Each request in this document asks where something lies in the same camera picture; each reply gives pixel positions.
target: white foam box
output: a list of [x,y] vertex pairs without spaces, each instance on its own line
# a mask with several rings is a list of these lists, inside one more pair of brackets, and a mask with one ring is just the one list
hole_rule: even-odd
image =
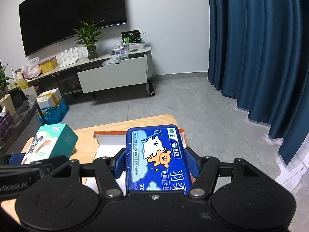
[[41,109],[45,107],[56,107],[61,102],[61,100],[62,95],[58,88],[42,92],[37,98]]
[[[94,160],[100,157],[114,157],[122,148],[126,147],[126,131],[95,131],[94,138],[98,141],[98,151]],[[186,133],[184,129],[179,129],[183,147],[188,147]],[[116,179],[123,195],[126,195],[126,173],[122,173],[119,179]],[[98,193],[98,187],[95,178],[87,178],[85,185]]]

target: white wall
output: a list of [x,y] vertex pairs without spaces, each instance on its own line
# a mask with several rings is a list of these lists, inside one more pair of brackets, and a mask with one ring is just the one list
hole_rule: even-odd
[[[2,65],[9,62],[8,68],[16,70],[35,56],[42,61],[57,56],[61,62],[60,51],[76,46],[74,38],[25,57],[19,22],[19,4],[23,1],[0,0]],[[129,24],[103,29],[104,40],[97,43],[99,55],[121,43],[117,39],[121,32],[139,29],[147,32],[143,39],[152,47],[155,74],[208,71],[209,0],[126,0],[126,7]],[[87,56],[87,49],[81,45],[78,52]]]

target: cabinet drawer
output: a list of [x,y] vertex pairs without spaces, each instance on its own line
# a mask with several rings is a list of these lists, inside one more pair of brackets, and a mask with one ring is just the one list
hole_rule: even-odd
[[77,74],[83,93],[147,83],[145,57],[122,60],[120,64]]

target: screw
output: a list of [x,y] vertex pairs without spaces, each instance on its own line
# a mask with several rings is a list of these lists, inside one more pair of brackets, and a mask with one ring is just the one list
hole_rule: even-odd
[[208,161],[209,159],[211,159],[211,158],[212,158],[212,156],[207,155],[207,156],[204,156],[204,157],[202,158],[202,160],[203,160],[204,163],[207,163],[207,161]]
[[157,199],[159,199],[159,198],[160,198],[160,196],[159,196],[159,195],[157,195],[157,194],[154,194],[154,195],[152,195],[152,196],[151,196],[151,198],[152,198],[153,200],[157,200]]
[[119,189],[112,188],[106,191],[106,195],[109,197],[118,197],[121,195],[121,191]]
[[110,157],[107,157],[107,156],[103,156],[101,158],[98,158],[97,160],[104,160],[104,162],[109,165],[110,162],[111,162],[111,158]]
[[193,197],[202,197],[204,196],[205,191],[201,188],[194,188],[190,191],[190,195],[192,195]]

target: storage box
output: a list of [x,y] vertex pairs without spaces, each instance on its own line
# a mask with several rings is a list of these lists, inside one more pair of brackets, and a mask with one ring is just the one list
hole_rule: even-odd
[[78,140],[67,124],[43,125],[36,133],[22,164],[65,155],[70,158]]
[[[115,156],[122,148],[126,147],[126,131],[95,131],[94,137],[98,141],[98,151],[94,159],[108,156]],[[180,139],[183,147],[188,147],[187,138],[184,129],[179,129]],[[126,195],[126,177],[125,172],[122,173],[116,182],[120,186],[123,195]],[[85,185],[92,188],[98,193],[98,187],[95,178],[87,178]]]
[[130,128],[126,142],[126,188],[188,193],[192,180],[175,125]]
[[121,32],[122,41],[125,46],[129,46],[131,43],[142,43],[142,38],[139,30]]
[[54,56],[50,59],[47,59],[47,60],[41,62],[39,65],[41,67],[42,73],[51,71],[58,66],[57,58]]
[[38,98],[38,104],[41,109],[45,107],[56,107],[62,100],[62,95],[59,89],[48,90],[41,93]]

